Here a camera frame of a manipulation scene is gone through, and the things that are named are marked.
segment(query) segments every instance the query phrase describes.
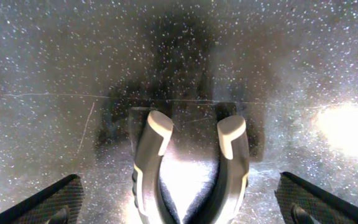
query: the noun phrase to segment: dark curved object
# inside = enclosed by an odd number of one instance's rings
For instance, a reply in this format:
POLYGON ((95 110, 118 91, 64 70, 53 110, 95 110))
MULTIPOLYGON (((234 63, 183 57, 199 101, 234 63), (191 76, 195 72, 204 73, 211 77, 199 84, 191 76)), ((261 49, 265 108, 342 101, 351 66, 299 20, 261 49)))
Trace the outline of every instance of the dark curved object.
POLYGON ((72 174, 0 213, 0 223, 76 223, 84 191, 72 174))
POLYGON ((358 207, 290 172, 281 173, 275 192, 285 223, 358 223, 358 207))
MULTIPOLYGON (((246 123, 230 116, 218 123, 221 165, 210 198, 190 223, 230 223, 244 198, 249 173, 246 123)), ((158 181, 162 157, 172 135, 173 123, 158 111, 150 112, 134 164, 135 204, 143 223, 175 223, 163 202, 158 181)))

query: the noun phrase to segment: speckled black surface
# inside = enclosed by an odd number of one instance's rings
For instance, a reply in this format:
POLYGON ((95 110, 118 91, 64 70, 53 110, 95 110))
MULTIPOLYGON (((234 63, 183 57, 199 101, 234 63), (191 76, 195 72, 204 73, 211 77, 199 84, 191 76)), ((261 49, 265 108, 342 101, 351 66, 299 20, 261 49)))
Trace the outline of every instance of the speckled black surface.
MULTIPOLYGON (((127 109, 171 101, 246 117, 263 153, 237 223, 283 222, 284 170, 358 206, 358 1, 45 0, 0 2, 0 212, 76 173, 82 223, 137 223, 127 109)), ((177 165, 185 217, 213 183, 177 165)))

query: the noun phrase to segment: gray curved handle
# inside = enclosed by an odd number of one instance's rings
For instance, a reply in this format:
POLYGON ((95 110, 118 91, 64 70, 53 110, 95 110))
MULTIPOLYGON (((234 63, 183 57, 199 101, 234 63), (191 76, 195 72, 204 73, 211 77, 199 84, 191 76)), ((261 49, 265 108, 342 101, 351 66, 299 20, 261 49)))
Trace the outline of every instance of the gray curved handle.
POLYGON ((246 121, 234 115, 218 123, 221 158, 212 195, 190 223, 230 223, 240 209, 249 174, 246 121))
POLYGON ((173 132, 172 120, 151 111, 143 130, 134 164, 135 204, 143 223, 175 223, 166 208, 158 181, 162 157, 173 132))

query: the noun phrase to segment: black object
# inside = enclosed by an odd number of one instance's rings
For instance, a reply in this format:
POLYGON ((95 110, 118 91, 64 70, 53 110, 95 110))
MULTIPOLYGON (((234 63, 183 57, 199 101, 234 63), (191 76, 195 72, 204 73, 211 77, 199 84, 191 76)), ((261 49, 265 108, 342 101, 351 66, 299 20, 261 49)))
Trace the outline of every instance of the black object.
POLYGON ((358 208, 290 173, 275 192, 285 223, 358 223, 358 208))
MULTIPOLYGON (((219 177, 210 198, 190 223, 229 223, 238 212, 247 185, 249 151, 246 123, 230 116, 218 123, 221 158, 219 177)), ((147 117, 135 156, 135 204, 144 223, 175 223, 162 199, 158 181, 162 157, 173 132, 171 119, 158 111, 147 117)))
POLYGON ((0 214, 0 223, 76 223, 84 191, 80 177, 69 175, 0 214))

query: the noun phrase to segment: scratch on surface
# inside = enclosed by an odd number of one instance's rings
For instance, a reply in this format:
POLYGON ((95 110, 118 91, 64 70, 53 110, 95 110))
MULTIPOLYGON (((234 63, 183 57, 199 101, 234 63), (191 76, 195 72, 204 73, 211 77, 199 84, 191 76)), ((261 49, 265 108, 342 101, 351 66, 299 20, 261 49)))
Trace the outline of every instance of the scratch on surface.
POLYGON ((197 122, 197 121, 203 121, 203 120, 206 120, 206 119, 211 119, 213 117, 208 117, 208 118, 203 118, 203 119, 196 119, 196 120, 193 120, 193 121, 187 121, 185 123, 192 123, 192 122, 197 122))
POLYGON ((77 152, 80 152, 80 149, 81 149, 81 146, 82 146, 82 142, 84 141, 84 137, 85 137, 85 133, 86 133, 86 127, 88 126, 88 121, 90 120, 90 117, 91 117, 93 108, 94 108, 94 102, 93 102, 93 104, 92 104, 91 112, 89 112, 88 119, 86 119, 84 132, 82 133, 82 138, 81 138, 80 146, 78 146, 77 152))
POLYGON ((293 108, 293 109, 317 109, 317 108, 325 108, 330 106, 341 106, 341 105, 355 105, 358 106, 358 103, 332 103, 327 105, 320 106, 306 106, 306 107, 296 107, 296 106, 285 106, 274 103, 263 103, 263 102, 241 102, 241 101, 219 101, 219 100, 180 100, 180 99, 167 99, 167 100, 156 100, 156 99, 143 99, 143 98, 120 98, 120 97, 110 97, 110 96, 98 96, 98 95, 82 95, 82 94, 71 94, 71 93, 23 93, 23 94, 3 94, 0 96, 12 96, 12 97, 23 97, 23 96, 82 96, 82 97, 95 97, 95 98, 106 98, 106 99, 114 99, 114 100, 150 100, 150 101, 185 101, 185 102, 194 102, 194 103, 202 103, 206 105, 213 105, 214 103, 242 103, 245 105, 265 105, 265 106, 275 106, 275 107, 285 107, 285 108, 293 108))

